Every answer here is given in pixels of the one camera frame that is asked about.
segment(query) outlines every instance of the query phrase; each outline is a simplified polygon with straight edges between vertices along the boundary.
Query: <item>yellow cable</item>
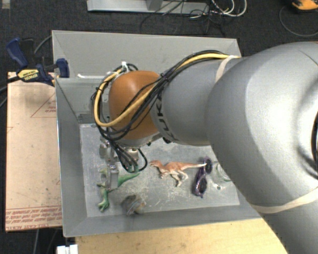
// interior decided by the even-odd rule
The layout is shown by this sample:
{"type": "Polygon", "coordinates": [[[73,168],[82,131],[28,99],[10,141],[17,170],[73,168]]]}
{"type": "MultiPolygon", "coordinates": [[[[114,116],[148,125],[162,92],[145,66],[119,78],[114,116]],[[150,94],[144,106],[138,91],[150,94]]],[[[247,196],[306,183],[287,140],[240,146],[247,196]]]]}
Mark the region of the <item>yellow cable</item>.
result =
{"type": "MultiPolygon", "coordinates": [[[[196,60],[199,59],[205,59],[205,58],[214,58],[214,59],[225,59],[227,58],[228,55],[221,55],[221,54],[215,54],[215,53],[209,53],[209,54],[203,54],[203,55],[198,55],[195,56],[193,58],[188,59],[187,61],[185,61],[183,64],[181,64],[177,69],[191,63],[194,62],[196,60]]],[[[105,81],[109,81],[113,78],[115,78],[116,75],[118,75],[120,73],[116,72],[115,74],[112,74],[111,76],[107,77],[105,79],[105,81]]],[[[99,103],[99,98],[101,96],[101,92],[102,89],[105,87],[106,83],[102,83],[96,93],[95,96],[95,101],[94,101],[94,119],[95,122],[97,123],[97,125],[101,126],[101,127],[111,127],[116,125],[117,123],[119,123],[120,121],[122,121],[127,115],[129,115],[129,113],[131,113],[131,111],[133,111],[138,105],[142,104],[144,102],[144,100],[146,99],[146,97],[150,94],[152,88],[150,90],[148,90],[143,96],[141,96],[137,101],[135,101],[131,106],[129,106],[119,117],[117,117],[115,120],[108,122],[108,123],[103,123],[100,121],[99,119],[99,114],[98,114],[98,103],[99,103]]]]}

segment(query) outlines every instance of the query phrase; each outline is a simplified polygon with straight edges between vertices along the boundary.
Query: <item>black carpet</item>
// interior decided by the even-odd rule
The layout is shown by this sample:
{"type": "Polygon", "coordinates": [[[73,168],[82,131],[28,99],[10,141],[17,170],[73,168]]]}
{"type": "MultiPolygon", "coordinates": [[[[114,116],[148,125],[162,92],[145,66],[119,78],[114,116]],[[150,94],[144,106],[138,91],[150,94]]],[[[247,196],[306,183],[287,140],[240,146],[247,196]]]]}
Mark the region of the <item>black carpet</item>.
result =
{"type": "MultiPolygon", "coordinates": [[[[87,0],[11,0],[11,9],[2,9],[0,0],[0,81],[8,71],[17,70],[9,58],[5,45],[14,37],[34,38],[36,43],[50,35],[52,30],[97,31],[118,33],[143,33],[189,35],[195,37],[227,37],[238,40],[242,56],[250,56],[284,43],[318,41],[318,35],[302,38],[286,31],[279,22],[282,0],[248,0],[247,12],[238,18],[224,18],[222,31],[210,25],[205,33],[205,23],[189,21],[179,15],[153,14],[140,24],[148,14],[140,13],[89,13],[87,0]]],[[[296,14],[285,9],[283,20],[296,33],[309,34],[318,30],[318,13],[296,14]]],[[[52,63],[52,46],[47,42],[38,52],[52,63]]],[[[0,253],[32,253],[35,231],[4,231],[5,208],[5,155],[6,155],[6,105],[0,109],[0,253]]],[[[45,253],[54,235],[54,229],[40,230],[37,253],[45,253]]],[[[53,245],[64,245],[62,232],[57,231],[53,245]]]]}

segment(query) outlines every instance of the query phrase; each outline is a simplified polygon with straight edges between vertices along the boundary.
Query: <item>gray tray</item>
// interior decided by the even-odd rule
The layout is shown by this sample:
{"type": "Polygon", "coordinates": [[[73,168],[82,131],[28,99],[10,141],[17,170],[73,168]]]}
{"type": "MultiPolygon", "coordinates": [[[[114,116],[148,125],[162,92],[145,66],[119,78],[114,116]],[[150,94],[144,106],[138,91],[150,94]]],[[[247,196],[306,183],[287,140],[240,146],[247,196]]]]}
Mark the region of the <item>gray tray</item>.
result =
{"type": "MultiPolygon", "coordinates": [[[[186,170],[189,179],[177,188],[172,177],[160,179],[158,170],[150,166],[110,193],[110,207],[105,212],[98,209],[101,196],[96,184],[101,182],[99,169],[104,167],[104,162],[99,156],[100,136],[94,126],[90,97],[101,77],[121,61],[161,72],[195,51],[216,49],[240,55],[235,40],[67,31],[53,31],[52,35],[55,60],[66,58],[71,70],[70,78],[56,81],[64,236],[259,218],[232,183],[218,190],[215,174],[207,177],[208,189],[202,199],[191,193],[195,169],[186,170]],[[124,48],[120,49],[116,42],[122,42],[124,48]],[[142,48],[134,52],[138,43],[142,48]],[[157,47],[155,55],[153,46],[157,47]],[[77,78],[78,74],[86,78],[77,78]],[[131,194],[145,200],[144,214],[126,216],[123,212],[120,203],[131,194]]],[[[149,161],[155,159],[164,164],[197,163],[204,156],[216,160],[210,147],[166,144],[162,140],[143,147],[143,151],[149,161]]]]}

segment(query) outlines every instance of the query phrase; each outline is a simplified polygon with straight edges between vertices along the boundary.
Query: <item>yellow clamp label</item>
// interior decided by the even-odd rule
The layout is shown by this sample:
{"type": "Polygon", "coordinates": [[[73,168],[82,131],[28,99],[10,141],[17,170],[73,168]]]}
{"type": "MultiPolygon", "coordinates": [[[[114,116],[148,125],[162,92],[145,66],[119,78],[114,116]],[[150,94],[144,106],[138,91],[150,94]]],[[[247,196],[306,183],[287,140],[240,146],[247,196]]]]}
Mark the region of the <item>yellow clamp label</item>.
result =
{"type": "Polygon", "coordinates": [[[39,77],[38,73],[39,71],[37,69],[26,69],[26,70],[22,70],[17,75],[20,79],[23,79],[24,81],[28,81],[28,80],[39,77]]]}

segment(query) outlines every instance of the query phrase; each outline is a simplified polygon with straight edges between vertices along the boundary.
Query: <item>green toy dinosaur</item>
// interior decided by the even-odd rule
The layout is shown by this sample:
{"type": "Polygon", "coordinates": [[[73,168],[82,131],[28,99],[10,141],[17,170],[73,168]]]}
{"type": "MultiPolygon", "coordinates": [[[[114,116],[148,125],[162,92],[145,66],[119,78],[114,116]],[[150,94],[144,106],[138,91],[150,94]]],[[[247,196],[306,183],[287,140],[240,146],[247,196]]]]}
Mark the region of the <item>green toy dinosaur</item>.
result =
{"type": "MultiPolygon", "coordinates": [[[[107,176],[107,169],[102,169],[99,171],[100,173],[104,174],[105,176],[107,176]]],[[[139,175],[139,173],[131,173],[131,174],[126,174],[126,175],[122,175],[118,177],[118,187],[120,187],[124,182],[131,180],[135,177],[137,177],[139,175]]],[[[113,191],[112,190],[108,190],[106,189],[105,183],[98,183],[97,184],[100,187],[100,193],[102,196],[102,202],[100,202],[98,204],[98,207],[100,209],[100,212],[104,212],[108,206],[110,205],[110,202],[108,200],[108,194],[113,191]]]]}

